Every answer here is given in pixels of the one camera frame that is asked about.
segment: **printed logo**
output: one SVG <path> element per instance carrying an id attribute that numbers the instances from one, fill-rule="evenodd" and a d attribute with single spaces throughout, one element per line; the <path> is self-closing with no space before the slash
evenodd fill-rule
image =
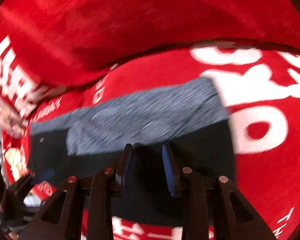
<path id="1" fill-rule="evenodd" d="M 51 185 L 46 181 L 43 181 L 40 184 L 38 184 L 37 189 L 42 191 L 43 193 L 45 193 L 49 197 L 52 196 L 52 194 L 53 194 L 53 190 L 52 190 Z"/>
<path id="2" fill-rule="evenodd" d="M 48 114 L 54 112 L 56 109 L 60 107 L 61 98 L 53 101 L 50 105 L 46 106 L 44 109 L 40 110 L 31 120 L 31 122 L 37 122 L 41 118 L 47 116 Z"/>
<path id="3" fill-rule="evenodd" d="M 194 59 L 210 65 L 252 64 L 263 56 L 262 51 L 255 48 L 235 49 L 232 53 L 225 53 L 217 46 L 200 45 L 193 47 L 190 53 Z M 277 53 L 290 65 L 300 69 L 300 56 L 280 51 Z M 267 64 L 256 64 L 244 74 L 210 69 L 200 76 L 209 77 L 214 81 L 223 105 L 229 107 L 287 97 L 300 98 L 300 74 L 292 68 L 287 72 L 295 84 L 282 86 L 271 81 L 272 71 Z M 263 138 L 253 139 L 247 134 L 247 127 L 257 122 L 268 123 L 269 130 Z M 255 106 L 237 111 L 231 115 L 230 127 L 234 150 L 238 154 L 259 153 L 273 149 L 282 144 L 288 135 L 286 116 L 273 106 Z"/>
<path id="4" fill-rule="evenodd" d="M 294 207 L 290 209 L 288 215 L 286 215 L 285 217 L 279 219 L 278 222 L 277 222 L 277 224 L 281 225 L 282 223 L 287 222 L 287 221 L 290 219 L 293 210 L 294 210 Z M 280 236 L 281 233 L 283 232 L 284 227 L 285 227 L 287 224 L 288 224 L 288 223 L 285 223 L 285 224 L 281 225 L 279 228 L 277 228 L 275 231 L 273 231 L 274 236 L 275 236 L 277 239 L 279 238 L 279 236 Z"/>
<path id="5" fill-rule="evenodd" d="M 112 217 L 112 228 L 115 240 L 182 239 L 182 227 L 164 228 L 156 226 L 141 226 L 138 223 L 126 221 L 118 217 Z M 212 239 L 213 237 L 213 232 L 209 230 L 209 239 Z"/>
<path id="6" fill-rule="evenodd" d="M 13 48 L 9 49 L 10 43 L 9 36 L 0 43 L 0 94 L 14 104 L 21 117 L 26 118 L 36 108 L 37 103 L 54 94 L 55 89 L 38 87 L 19 64 L 13 64 L 16 54 Z"/>
<path id="7" fill-rule="evenodd" d="M 101 98 L 103 97 L 103 94 L 105 93 L 105 86 L 104 83 L 107 79 L 107 76 L 105 76 L 103 79 L 101 79 L 97 84 L 96 84 L 96 93 L 93 96 L 93 104 L 98 103 Z"/>

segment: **white letter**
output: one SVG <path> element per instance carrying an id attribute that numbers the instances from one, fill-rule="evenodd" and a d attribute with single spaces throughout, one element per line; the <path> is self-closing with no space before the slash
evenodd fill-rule
<path id="1" fill-rule="evenodd" d="M 294 207 L 291 208 L 289 214 L 286 215 L 284 218 L 281 218 L 281 219 L 277 222 L 277 224 L 281 223 L 283 220 L 286 220 L 286 222 L 287 222 L 287 221 L 290 219 L 293 210 L 294 210 Z"/>
<path id="2" fill-rule="evenodd" d="M 93 96 L 93 101 L 92 101 L 93 104 L 98 103 L 101 100 L 101 98 L 103 97 L 104 93 L 105 93 L 105 87 L 99 89 Z"/>
<path id="3" fill-rule="evenodd" d="M 274 233 L 274 236 L 276 236 L 277 238 L 279 237 L 279 235 L 283 232 L 283 231 L 280 231 L 281 228 L 285 227 L 287 225 L 287 223 L 285 223 L 283 226 L 279 227 L 278 229 L 276 229 L 275 231 L 273 231 Z"/>
<path id="4" fill-rule="evenodd" d="M 300 98 L 300 74 L 291 68 L 288 69 L 288 73 L 295 80 L 295 82 L 297 82 L 297 84 L 288 86 L 287 90 L 294 98 Z"/>
<path id="5" fill-rule="evenodd" d="M 293 55 L 288 52 L 277 51 L 279 55 L 281 55 L 286 61 L 288 61 L 291 65 L 300 68 L 300 55 Z"/>
<path id="6" fill-rule="evenodd" d="M 114 234 L 117 234 L 119 236 L 123 234 L 121 218 L 112 217 L 112 227 Z"/>
<path id="7" fill-rule="evenodd" d="M 19 85 L 20 80 L 24 81 L 22 86 Z M 27 76 L 21 67 L 17 65 L 11 76 L 8 98 L 12 101 L 13 96 L 15 94 L 18 95 L 14 106 L 18 111 L 20 111 L 21 117 L 29 115 L 35 108 L 35 105 L 23 100 L 23 97 L 35 89 L 35 87 L 36 84 Z"/>
<path id="8" fill-rule="evenodd" d="M 270 128 L 261 139 L 252 139 L 247 127 L 257 122 L 267 122 Z M 231 115 L 234 150 L 238 154 L 258 153 L 273 149 L 282 144 L 288 134 L 288 122 L 285 115 L 273 106 L 256 106 L 237 111 Z"/>
<path id="9" fill-rule="evenodd" d="M 201 63 L 210 65 L 244 65 L 257 62 L 262 57 L 259 49 L 237 49 L 233 53 L 221 52 L 217 46 L 194 47 L 190 50 L 192 57 Z"/>
<path id="10" fill-rule="evenodd" d="M 182 227 L 176 227 L 172 229 L 172 240 L 182 239 Z"/>
<path id="11" fill-rule="evenodd" d="M 2 95 L 5 97 L 7 96 L 7 93 L 9 91 L 9 88 L 7 86 L 8 77 L 9 77 L 9 69 L 16 58 L 16 54 L 13 51 L 13 48 L 9 49 L 7 54 L 4 56 L 2 60 L 3 65 L 3 73 L 2 73 L 2 79 L 0 79 L 0 85 L 2 86 Z"/>
<path id="12" fill-rule="evenodd" d="M 5 37 L 3 41 L 0 42 L 0 56 L 5 51 L 5 49 L 9 46 L 10 39 L 9 36 Z"/>
<path id="13" fill-rule="evenodd" d="M 222 70 L 206 70 L 200 76 L 209 77 L 224 106 L 287 98 L 286 87 L 271 81 L 272 71 L 266 64 L 255 65 L 241 75 Z"/>

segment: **black fabric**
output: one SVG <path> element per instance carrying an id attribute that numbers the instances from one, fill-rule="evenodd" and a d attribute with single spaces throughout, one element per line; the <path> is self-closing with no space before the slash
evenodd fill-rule
<path id="1" fill-rule="evenodd" d="M 68 156 L 67 130 L 37 134 L 31 137 L 31 153 L 28 168 L 42 173 L 53 169 L 55 177 L 48 182 L 58 187 L 68 176 L 78 178 L 94 175 L 109 166 L 122 152 Z M 234 154 L 227 121 L 202 128 L 169 141 L 177 146 L 185 165 L 203 175 L 225 175 L 235 181 Z M 112 215 L 144 224 L 181 226 L 184 204 L 182 199 L 172 198 L 168 191 L 163 163 L 163 143 L 135 146 L 130 180 L 124 198 L 112 199 Z"/>

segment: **screw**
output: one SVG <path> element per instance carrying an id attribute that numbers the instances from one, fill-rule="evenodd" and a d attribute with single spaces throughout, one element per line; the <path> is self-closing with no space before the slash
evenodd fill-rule
<path id="1" fill-rule="evenodd" d="M 184 167 L 184 168 L 182 169 L 182 171 L 183 171 L 184 173 L 186 173 L 186 174 L 189 174 L 189 173 L 192 172 L 192 169 L 189 168 L 189 167 Z"/>
<path id="2" fill-rule="evenodd" d="M 113 169 L 112 168 L 106 168 L 104 169 L 103 171 L 105 174 L 111 174 L 113 172 Z"/>
<path id="3" fill-rule="evenodd" d="M 222 182 L 222 183 L 227 183 L 228 182 L 228 178 L 226 176 L 220 176 L 219 177 L 219 180 Z"/>
<path id="4" fill-rule="evenodd" d="M 68 178 L 68 182 L 69 183 L 74 183 L 74 182 L 76 182 L 77 181 L 77 178 L 75 177 L 75 176 L 70 176 L 69 178 Z"/>

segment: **folded cloth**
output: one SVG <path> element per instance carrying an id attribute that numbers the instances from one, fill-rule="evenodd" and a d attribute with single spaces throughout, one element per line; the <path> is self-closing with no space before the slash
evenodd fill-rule
<path id="1" fill-rule="evenodd" d="M 123 150 L 126 143 L 167 141 L 227 119 L 212 81 L 203 77 L 33 123 L 31 133 L 69 128 L 68 154 L 101 154 Z"/>

